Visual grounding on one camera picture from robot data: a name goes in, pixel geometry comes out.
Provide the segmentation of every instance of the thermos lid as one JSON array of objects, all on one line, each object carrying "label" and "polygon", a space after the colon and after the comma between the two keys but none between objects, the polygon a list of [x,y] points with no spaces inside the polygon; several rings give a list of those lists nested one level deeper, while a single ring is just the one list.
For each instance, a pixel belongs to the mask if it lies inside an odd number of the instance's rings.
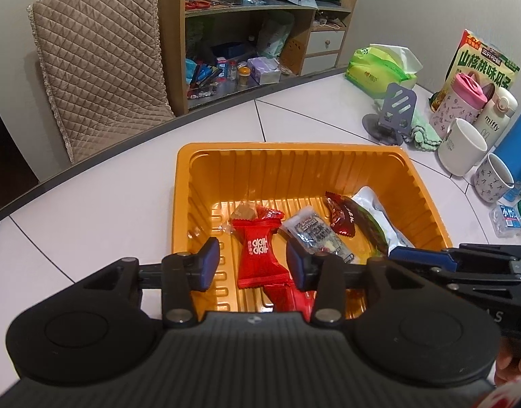
[{"label": "thermos lid", "polygon": [[465,103],[476,110],[481,110],[487,103],[487,98],[484,92],[482,92],[480,85],[472,77],[464,73],[458,73],[455,76],[452,89]]},{"label": "thermos lid", "polygon": [[517,110],[517,100],[508,89],[498,87],[492,98],[495,107],[505,115],[512,116]]}]

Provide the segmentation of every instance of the orange basket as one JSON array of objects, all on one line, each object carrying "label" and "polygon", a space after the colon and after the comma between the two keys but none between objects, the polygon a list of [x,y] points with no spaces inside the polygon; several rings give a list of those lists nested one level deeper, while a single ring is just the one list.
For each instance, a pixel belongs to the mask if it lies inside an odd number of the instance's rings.
[{"label": "orange basket", "polygon": [[[272,311],[262,288],[237,286],[241,243],[223,225],[242,201],[262,203],[291,217],[312,205],[329,221],[325,191],[353,196],[371,187],[393,225],[419,249],[449,247],[449,235],[411,160],[397,147],[318,143],[191,143],[177,156],[173,203],[172,252],[196,253],[210,236],[219,240],[221,258],[212,286],[193,292],[204,311]],[[366,263],[373,251],[360,233],[341,237]],[[279,262],[287,267],[286,240],[272,239]],[[366,308],[362,291],[348,292],[347,317]]]}]

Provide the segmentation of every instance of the wooden cabinet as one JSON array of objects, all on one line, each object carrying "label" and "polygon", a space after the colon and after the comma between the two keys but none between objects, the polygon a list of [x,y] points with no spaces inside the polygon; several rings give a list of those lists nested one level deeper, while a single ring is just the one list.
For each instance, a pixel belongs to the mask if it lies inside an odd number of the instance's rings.
[{"label": "wooden cabinet", "polygon": [[340,20],[340,29],[313,27],[316,9],[297,6],[287,1],[265,0],[265,5],[212,5],[209,8],[185,10],[185,0],[159,0],[159,24],[161,26],[161,49],[164,79],[168,101],[176,116],[188,113],[189,108],[229,97],[243,90],[255,90],[255,84],[236,88],[236,92],[225,83],[224,90],[216,96],[188,100],[185,82],[186,39],[192,33],[187,26],[205,24],[211,27],[212,38],[203,42],[214,46],[223,42],[245,42],[249,35],[257,37],[269,11],[283,10],[291,13],[294,25],[280,54],[280,62],[295,75],[306,75],[335,67],[346,39],[351,16],[357,0],[341,0],[341,6],[318,2],[319,11],[330,18]]}]

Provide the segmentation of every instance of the pink cup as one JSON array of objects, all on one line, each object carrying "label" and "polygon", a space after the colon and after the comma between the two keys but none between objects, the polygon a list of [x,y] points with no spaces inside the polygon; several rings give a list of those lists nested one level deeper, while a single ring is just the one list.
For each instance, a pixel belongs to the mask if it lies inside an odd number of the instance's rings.
[{"label": "pink cup", "polygon": [[462,118],[472,124],[486,103],[480,85],[468,75],[458,73],[429,123],[443,139],[453,118]]}]

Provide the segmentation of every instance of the white mug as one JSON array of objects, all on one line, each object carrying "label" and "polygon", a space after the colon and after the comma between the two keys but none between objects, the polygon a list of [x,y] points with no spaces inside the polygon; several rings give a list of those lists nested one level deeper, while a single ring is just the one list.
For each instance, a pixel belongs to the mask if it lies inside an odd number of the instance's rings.
[{"label": "white mug", "polygon": [[474,174],[474,188],[485,202],[497,202],[514,188],[514,177],[501,158],[494,153],[480,164]]},{"label": "white mug", "polygon": [[484,137],[462,118],[455,118],[438,147],[438,158],[446,170],[464,176],[487,152]]}]

